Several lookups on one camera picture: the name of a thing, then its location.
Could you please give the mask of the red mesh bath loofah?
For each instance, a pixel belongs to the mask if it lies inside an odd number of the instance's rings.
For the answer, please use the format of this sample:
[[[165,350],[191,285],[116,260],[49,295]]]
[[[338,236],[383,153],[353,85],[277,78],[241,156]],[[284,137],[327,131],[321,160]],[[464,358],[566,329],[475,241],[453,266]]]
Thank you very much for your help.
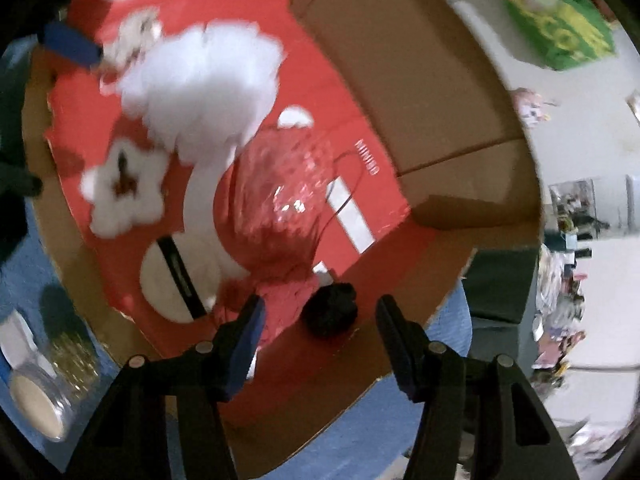
[[[311,274],[324,233],[348,203],[330,206],[345,168],[362,180],[357,152],[337,153],[322,130],[259,129],[227,170],[226,195],[215,202],[222,246],[260,280]]]

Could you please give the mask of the white sachet packet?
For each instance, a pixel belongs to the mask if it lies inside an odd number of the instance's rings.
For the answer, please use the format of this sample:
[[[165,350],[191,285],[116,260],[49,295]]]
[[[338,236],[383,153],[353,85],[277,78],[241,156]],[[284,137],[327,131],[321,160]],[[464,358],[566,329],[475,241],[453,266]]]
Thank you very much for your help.
[[[1,379],[7,380],[12,370],[32,362],[38,350],[34,334],[17,310],[0,325]]]

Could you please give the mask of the wall mirror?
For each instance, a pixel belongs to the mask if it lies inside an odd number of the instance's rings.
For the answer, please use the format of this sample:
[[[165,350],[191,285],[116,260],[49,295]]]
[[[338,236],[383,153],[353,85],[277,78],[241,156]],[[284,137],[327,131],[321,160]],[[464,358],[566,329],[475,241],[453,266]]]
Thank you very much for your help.
[[[596,177],[549,186],[558,218],[592,238],[639,234],[639,176]]]

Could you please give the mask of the table with dark green cloth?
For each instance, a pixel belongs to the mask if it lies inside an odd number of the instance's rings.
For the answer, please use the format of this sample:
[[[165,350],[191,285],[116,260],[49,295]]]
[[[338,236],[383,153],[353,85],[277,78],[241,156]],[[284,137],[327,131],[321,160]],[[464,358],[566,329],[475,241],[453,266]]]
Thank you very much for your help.
[[[537,271],[535,248],[475,254],[462,280],[473,326],[470,356],[489,362],[506,354],[525,375],[533,374]]]

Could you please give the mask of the green tote bag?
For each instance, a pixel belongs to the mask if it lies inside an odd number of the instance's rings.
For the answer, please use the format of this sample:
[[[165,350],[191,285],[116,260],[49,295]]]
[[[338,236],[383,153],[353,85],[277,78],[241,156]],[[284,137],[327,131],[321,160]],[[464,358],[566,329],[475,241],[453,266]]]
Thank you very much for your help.
[[[562,72],[612,58],[610,25],[591,0],[502,0],[544,65]]]

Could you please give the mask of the white crochet flower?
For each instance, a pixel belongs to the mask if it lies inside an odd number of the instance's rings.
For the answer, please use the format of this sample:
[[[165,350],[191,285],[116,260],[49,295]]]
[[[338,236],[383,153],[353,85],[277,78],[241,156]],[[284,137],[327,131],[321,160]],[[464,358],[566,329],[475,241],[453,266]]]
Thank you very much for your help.
[[[134,226],[160,221],[168,166],[165,151],[142,150],[127,138],[116,139],[106,161],[85,171],[80,180],[80,194],[92,206],[91,232],[112,240]]]

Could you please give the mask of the white mesh bath loofah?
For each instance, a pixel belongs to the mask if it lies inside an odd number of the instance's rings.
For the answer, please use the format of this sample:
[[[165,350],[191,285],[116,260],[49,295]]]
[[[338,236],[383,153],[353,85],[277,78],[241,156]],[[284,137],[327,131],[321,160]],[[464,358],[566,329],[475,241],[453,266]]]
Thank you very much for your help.
[[[256,23],[212,21],[160,40],[117,83],[122,112],[185,165],[247,144],[279,93],[285,50]]]

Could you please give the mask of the dark red knitted item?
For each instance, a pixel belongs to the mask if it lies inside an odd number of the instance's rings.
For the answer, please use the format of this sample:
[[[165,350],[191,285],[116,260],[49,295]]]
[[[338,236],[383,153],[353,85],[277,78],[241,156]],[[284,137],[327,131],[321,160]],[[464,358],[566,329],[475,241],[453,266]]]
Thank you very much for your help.
[[[258,347],[264,348],[297,321],[303,306],[318,288],[319,280],[313,273],[293,275],[286,280],[229,280],[220,289],[213,320],[217,326],[234,321],[246,300],[252,295],[259,296],[265,304],[265,323]]]

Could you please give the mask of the pink plush toy on wall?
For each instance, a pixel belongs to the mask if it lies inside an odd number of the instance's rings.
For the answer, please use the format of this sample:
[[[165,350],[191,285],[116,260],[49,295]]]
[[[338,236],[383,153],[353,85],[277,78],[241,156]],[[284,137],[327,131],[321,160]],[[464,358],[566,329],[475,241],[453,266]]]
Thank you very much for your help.
[[[527,88],[512,90],[510,95],[514,110],[526,129],[533,129],[543,122],[548,122],[550,120],[548,108],[558,105],[557,102],[546,100],[539,93]]]

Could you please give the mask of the white round puff with band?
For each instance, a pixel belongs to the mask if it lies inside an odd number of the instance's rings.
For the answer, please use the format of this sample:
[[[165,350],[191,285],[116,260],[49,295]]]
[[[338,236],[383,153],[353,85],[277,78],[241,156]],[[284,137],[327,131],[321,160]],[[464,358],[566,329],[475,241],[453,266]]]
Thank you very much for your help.
[[[173,232],[148,247],[139,282],[144,299],[162,318],[191,324],[214,312],[224,286],[247,277],[216,240]]]

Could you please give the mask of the clear jar with gold beads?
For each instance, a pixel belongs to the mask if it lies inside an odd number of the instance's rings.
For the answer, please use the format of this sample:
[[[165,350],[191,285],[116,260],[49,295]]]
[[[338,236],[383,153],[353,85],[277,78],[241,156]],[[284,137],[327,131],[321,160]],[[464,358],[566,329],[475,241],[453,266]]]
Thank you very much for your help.
[[[46,352],[32,352],[11,373],[10,396],[32,428],[53,442],[63,441],[81,403],[99,383],[100,368],[92,342],[62,333]]]

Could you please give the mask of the cardboard box with red lining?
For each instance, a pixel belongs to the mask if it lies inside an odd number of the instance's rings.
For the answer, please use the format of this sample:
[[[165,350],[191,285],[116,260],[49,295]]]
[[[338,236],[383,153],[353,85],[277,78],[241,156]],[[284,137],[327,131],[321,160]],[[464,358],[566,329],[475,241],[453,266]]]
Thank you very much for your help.
[[[152,9],[166,38],[242,25],[274,43],[259,107],[248,77],[152,110],[166,126],[198,100],[232,115],[247,143],[179,144],[163,217],[94,234],[82,176],[120,139],[155,142],[141,104],[38,52],[26,90],[27,154],[44,180],[36,218],[76,311],[118,362],[178,356],[265,299],[255,377],[221,409],[239,474],[254,479],[318,442],[390,371],[374,322],[392,295],[427,321],[477,249],[535,244],[536,165],[511,98],[445,0],[70,0],[67,21],[96,41]]]

